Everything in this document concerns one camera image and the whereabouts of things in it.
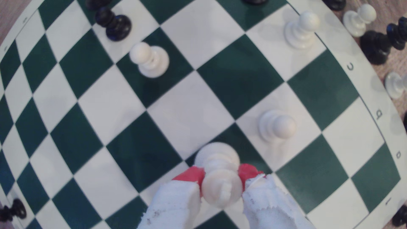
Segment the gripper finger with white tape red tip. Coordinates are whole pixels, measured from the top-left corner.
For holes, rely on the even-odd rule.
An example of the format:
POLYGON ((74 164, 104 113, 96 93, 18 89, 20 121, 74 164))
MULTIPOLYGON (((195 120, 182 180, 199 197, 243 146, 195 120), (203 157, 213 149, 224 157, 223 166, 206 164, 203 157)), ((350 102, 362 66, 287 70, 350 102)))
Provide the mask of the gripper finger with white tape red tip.
POLYGON ((251 229, 315 229, 291 195, 276 185, 272 174, 244 163, 238 175, 243 185, 243 213, 251 229))
POLYGON ((192 166, 161 185, 138 229, 192 229, 201 208, 204 168, 192 166))

